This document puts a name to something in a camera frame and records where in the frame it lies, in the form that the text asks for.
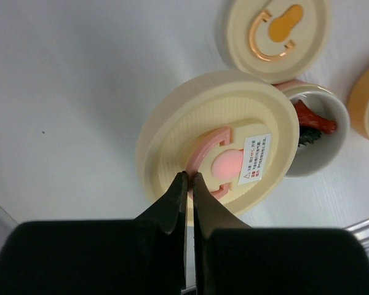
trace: pink handle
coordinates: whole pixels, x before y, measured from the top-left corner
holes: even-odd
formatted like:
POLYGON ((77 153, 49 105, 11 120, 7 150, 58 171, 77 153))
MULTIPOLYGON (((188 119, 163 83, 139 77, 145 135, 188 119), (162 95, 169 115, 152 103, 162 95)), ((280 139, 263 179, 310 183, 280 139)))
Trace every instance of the pink handle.
MULTIPOLYGON (((216 129, 211 134, 207 135, 197 149, 191 154, 189 162, 187 162, 186 172, 192 179, 198 172, 202 161, 207 154, 217 145, 225 146, 231 142, 231 128, 221 127, 216 129)), ((211 192, 211 194, 218 200, 228 193, 228 183, 224 183, 217 191, 211 192)))

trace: plastic lid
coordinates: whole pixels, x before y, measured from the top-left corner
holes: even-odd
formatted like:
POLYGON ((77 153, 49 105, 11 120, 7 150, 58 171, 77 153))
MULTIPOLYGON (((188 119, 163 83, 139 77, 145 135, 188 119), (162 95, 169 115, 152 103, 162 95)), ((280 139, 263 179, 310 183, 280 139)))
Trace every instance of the plastic lid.
POLYGON ((354 84, 347 106, 352 126, 369 139, 369 69, 354 84))
POLYGON ((329 11, 327 0, 235 0, 227 19, 228 55, 238 69, 266 82, 289 81, 323 49, 329 11))
MULTIPOLYGON (((284 177, 298 138, 295 109, 282 92, 240 71, 210 73, 179 86, 153 111, 138 139, 137 173, 147 198, 155 202, 178 172, 195 167, 210 191, 218 193, 217 199, 232 213, 240 214, 267 196, 284 177), (268 155, 263 159, 261 179, 239 184, 247 165, 242 165, 238 175, 236 162, 241 157, 237 152, 244 153, 243 159, 249 157, 244 151, 248 137, 259 142, 259 155, 254 150, 259 164, 261 152, 268 155), (235 160, 232 171, 221 171, 226 158, 235 160)), ((190 200, 188 207, 192 224, 190 200)))

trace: pink circle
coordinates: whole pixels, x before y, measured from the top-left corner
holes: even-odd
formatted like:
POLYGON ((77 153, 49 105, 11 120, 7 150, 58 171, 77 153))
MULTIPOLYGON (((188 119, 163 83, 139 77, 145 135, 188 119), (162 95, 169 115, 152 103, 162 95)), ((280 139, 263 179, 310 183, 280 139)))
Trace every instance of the pink circle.
POLYGON ((243 159, 244 153, 237 149, 229 149, 222 152, 212 163, 211 171, 213 177, 227 181, 239 175, 243 159))

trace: red object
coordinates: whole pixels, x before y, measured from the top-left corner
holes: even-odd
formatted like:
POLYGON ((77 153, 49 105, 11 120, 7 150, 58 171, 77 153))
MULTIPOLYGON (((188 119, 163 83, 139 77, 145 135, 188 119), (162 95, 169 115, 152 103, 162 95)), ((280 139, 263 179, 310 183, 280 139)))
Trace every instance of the red object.
POLYGON ((313 113, 301 100, 294 104, 296 115, 300 126, 312 127, 320 130, 322 133, 331 134, 336 131, 336 122, 324 119, 313 113))

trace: dark green item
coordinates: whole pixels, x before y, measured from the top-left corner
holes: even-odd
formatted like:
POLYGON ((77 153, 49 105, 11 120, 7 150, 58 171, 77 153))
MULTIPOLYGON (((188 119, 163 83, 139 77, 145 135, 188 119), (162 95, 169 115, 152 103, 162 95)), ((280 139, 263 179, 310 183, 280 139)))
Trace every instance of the dark green item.
POLYGON ((321 138, 321 131, 312 127, 300 126, 300 141, 298 147, 313 144, 321 138))

